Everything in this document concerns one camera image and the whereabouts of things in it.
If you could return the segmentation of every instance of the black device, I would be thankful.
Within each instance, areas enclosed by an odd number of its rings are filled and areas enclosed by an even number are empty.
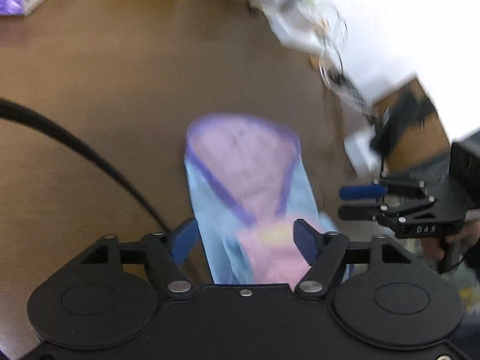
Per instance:
[[[446,272],[457,264],[461,245],[447,243],[445,237],[458,234],[465,221],[479,219],[480,132],[454,142],[447,162],[440,156],[425,166],[374,180],[373,185],[383,188],[384,193],[378,196],[381,199],[343,204],[339,218],[377,221],[399,239],[440,238],[446,254],[439,271]],[[385,195],[397,195],[403,201],[391,206],[385,203]]]
[[[41,343],[23,360],[470,359],[452,343],[464,312],[458,292],[387,236],[351,242],[299,219],[294,241],[311,268],[294,291],[195,287],[179,268],[195,220],[170,231],[114,167],[35,111],[0,99],[0,118],[95,163],[163,228],[131,243],[105,235],[41,284],[27,305]],[[346,265],[356,263],[368,271],[342,283]],[[123,264],[144,266],[148,281]]]
[[[423,126],[426,118],[436,113],[428,97],[418,101],[410,88],[402,91],[398,102],[388,107],[375,123],[375,136],[370,147],[387,158],[409,126]]]

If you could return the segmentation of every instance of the metal screw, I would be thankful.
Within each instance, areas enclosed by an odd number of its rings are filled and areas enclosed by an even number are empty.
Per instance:
[[[303,292],[308,292],[309,294],[314,294],[315,292],[320,292],[323,290],[323,284],[314,280],[307,280],[300,283],[300,290]]]
[[[239,293],[240,293],[240,296],[243,296],[243,297],[249,297],[249,296],[252,296],[254,294],[249,289],[241,289]]]
[[[169,290],[177,294],[187,292],[191,289],[191,284],[185,280],[176,280],[169,283]]]

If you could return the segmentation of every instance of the pink object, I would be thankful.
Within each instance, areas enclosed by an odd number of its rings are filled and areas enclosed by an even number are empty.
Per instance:
[[[309,270],[293,242],[296,219],[297,216],[279,218],[237,233],[238,241],[249,257],[255,283],[288,283],[293,290]]]
[[[280,207],[283,213],[285,178],[299,153],[290,135],[272,134],[250,119],[230,117],[194,136],[190,144],[254,221],[276,218]]]

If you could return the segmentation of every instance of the human hand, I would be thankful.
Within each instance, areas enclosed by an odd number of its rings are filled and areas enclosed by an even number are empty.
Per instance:
[[[456,235],[448,235],[447,242],[462,242],[462,250],[474,246],[480,239],[480,221],[470,222],[463,226],[460,233]],[[445,252],[440,246],[439,238],[422,238],[420,244],[423,248],[425,256],[432,261],[440,261],[445,256]]]

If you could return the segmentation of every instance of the light blue cloth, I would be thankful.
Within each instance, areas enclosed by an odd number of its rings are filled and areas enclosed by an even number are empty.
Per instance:
[[[254,283],[248,258],[239,245],[235,232],[245,227],[235,213],[215,194],[203,173],[185,159],[190,201],[198,222],[212,277],[217,284]],[[285,215],[304,213],[313,218],[314,227],[336,231],[327,215],[319,216],[305,168],[301,160],[293,171]]]

